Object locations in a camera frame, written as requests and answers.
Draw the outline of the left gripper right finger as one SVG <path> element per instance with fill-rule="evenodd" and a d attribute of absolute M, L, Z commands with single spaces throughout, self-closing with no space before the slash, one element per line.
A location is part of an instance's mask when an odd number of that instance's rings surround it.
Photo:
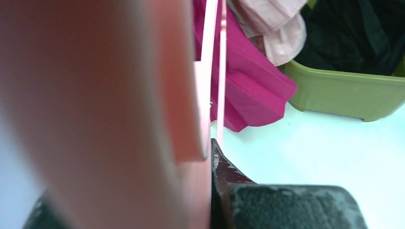
<path fill-rule="evenodd" d="M 211 140 L 213 229 L 365 229 L 357 201 L 340 186 L 258 184 Z"/>

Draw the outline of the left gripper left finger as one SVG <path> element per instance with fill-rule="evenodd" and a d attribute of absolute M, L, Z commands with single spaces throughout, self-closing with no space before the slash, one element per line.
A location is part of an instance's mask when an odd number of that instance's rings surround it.
<path fill-rule="evenodd" d="M 23 229 L 71 229 L 60 214 L 57 207 L 54 206 L 46 189 L 35 201 Z"/>

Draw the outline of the pink plastic hanger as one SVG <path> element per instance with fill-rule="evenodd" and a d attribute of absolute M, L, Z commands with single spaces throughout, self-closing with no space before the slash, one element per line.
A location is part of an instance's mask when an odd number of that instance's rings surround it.
<path fill-rule="evenodd" d="M 217 0 L 3 0 L 1 114 L 73 229 L 208 229 Z"/>

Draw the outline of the black pleated skirt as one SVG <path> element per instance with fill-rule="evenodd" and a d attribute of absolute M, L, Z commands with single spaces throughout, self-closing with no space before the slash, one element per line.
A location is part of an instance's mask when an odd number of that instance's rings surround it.
<path fill-rule="evenodd" d="M 402 0 L 318 0 L 301 15 L 307 38 L 295 61 L 306 67 L 392 75 L 405 53 Z"/>

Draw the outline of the magenta pleated skirt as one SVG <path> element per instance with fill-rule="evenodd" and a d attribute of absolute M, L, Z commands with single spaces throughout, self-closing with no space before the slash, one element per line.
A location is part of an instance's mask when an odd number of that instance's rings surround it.
<path fill-rule="evenodd" d="M 296 88 L 245 36 L 227 5 L 225 127 L 240 132 L 278 121 Z"/>

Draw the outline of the light pink skirt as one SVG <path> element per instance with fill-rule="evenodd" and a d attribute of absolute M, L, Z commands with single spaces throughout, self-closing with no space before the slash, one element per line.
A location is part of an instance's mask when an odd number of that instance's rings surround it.
<path fill-rule="evenodd" d="M 307 0 L 229 0 L 245 36 L 275 66 L 294 59 L 307 37 L 300 10 Z"/>

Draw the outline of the olive green plastic basket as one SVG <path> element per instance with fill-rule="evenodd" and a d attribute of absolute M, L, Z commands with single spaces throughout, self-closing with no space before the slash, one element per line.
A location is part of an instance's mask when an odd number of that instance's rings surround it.
<path fill-rule="evenodd" d="M 392 75 L 321 70 L 291 60 L 285 74 L 297 85 L 290 104 L 373 122 L 387 117 L 405 102 L 405 55 Z"/>

